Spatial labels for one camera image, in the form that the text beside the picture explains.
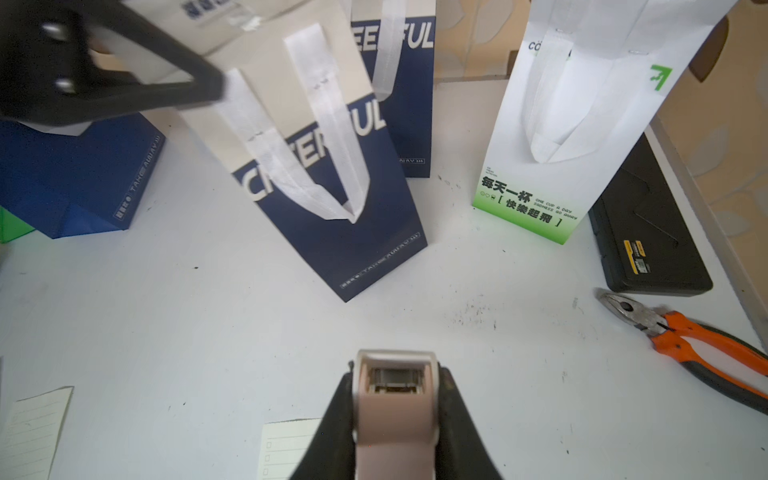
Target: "white desk surface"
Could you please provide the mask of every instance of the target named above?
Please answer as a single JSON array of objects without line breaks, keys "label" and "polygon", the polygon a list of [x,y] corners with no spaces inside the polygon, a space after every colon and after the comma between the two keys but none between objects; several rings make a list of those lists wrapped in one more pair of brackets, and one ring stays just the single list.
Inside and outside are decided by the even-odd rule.
[{"label": "white desk surface", "polygon": [[[505,85],[436,87],[432,177],[409,181],[429,247],[346,304],[174,125],[130,230],[8,245],[0,419],[74,386],[51,480],[255,478],[262,424],[322,416],[358,349],[426,349],[507,480],[765,478],[768,417],[594,298],[588,220],[560,246],[471,206]],[[660,164],[714,289],[638,299],[757,345]]]}]

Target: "black tool case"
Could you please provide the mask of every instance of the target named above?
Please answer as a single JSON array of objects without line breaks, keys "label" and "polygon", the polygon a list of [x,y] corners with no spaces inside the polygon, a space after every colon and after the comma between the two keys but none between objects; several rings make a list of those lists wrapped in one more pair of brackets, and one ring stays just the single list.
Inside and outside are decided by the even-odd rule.
[{"label": "black tool case", "polygon": [[589,212],[608,288],[693,296],[712,288],[645,134]]}]

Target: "checklist paper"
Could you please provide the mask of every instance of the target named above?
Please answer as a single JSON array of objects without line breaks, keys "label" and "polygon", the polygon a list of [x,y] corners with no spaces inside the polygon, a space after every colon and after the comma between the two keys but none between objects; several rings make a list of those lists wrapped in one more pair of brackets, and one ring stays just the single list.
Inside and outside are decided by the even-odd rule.
[{"label": "checklist paper", "polygon": [[261,429],[257,480],[286,480],[301,462],[321,419],[266,423]]},{"label": "checklist paper", "polygon": [[11,406],[0,435],[2,480],[48,480],[72,387]]}]

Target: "white ribbon handle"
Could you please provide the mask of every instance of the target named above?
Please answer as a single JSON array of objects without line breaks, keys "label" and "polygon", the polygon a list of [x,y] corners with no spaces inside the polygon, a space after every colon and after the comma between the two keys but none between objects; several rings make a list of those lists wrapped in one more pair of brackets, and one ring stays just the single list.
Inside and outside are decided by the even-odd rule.
[{"label": "white ribbon handle", "polygon": [[336,76],[339,66],[317,23],[284,41],[349,199],[344,207],[352,212],[350,221],[355,223],[366,205],[371,178]]},{"label": "white ribbon handle", "polygon": [[376,94],[376,100],[379,102],[386,100],[395,86],[406,29],[407,9],[407,0],[384,0],[382,3],[378,52],[371,79],[373,93]]},{"label": "white ribbon handle", "polygon": [[304,62],[296,66],[305,86],[310,80],[307,70],[322,73],[312,77],[314,83],[307,97],[349,199],[346,204],[340,205],[325,187],[312,180],[237,69],[226,73],[227,87],[222,100],[215,104],[216,109],[286,197],[324,220],[355,223],[365,206],[370,177],[336,78],[336,61],[318,24],[285,41],[294,63]]},{"label": "white ribbon handle", "polygon": [[352,0],[339,0],[339,5],[341,5],[341,9],[344,11],[344,15],[346,15],[346,20],[348,22],[352,21]]},{"label": "white ribbon handle", "polygon": [[550,110],[554,91],[561,79],[565,62],[574,47],[574,33],[589,8],[591,0],[555,2],[549,28],[531,66],[523,100],[522,123],[531,153],[542,164],[578,158],[598,150],[624,116],[643,82],[649,78],[650,64],[639,57],[658,49],[666,32],[677,23],[678,16],[690,0],[649,0],[631,30],[627,33],[620,56],[614,60],[608,76],[602,80],[598,96],[589,112],[570,133],[557,142],[545,137],[540,129]]}]

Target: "orange handle pliers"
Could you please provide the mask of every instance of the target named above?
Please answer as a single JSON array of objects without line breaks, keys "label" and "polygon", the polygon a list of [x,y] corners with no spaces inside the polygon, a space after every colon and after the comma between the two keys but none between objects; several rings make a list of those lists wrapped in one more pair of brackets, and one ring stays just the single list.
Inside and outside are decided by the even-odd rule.
[{"label": "orange handle pliers", "polygon": [[644,331],[657,352],[677,360],[699,380],[725,396],[768,415],[768,395],[716,369],[683,337],[708,343],[755,372],[768,376],[768,356],[764,353],[722,330],[692,322],[679,312],[659,315],[642,303],[615,293],[603,293],[600,301],[623,321]]}]

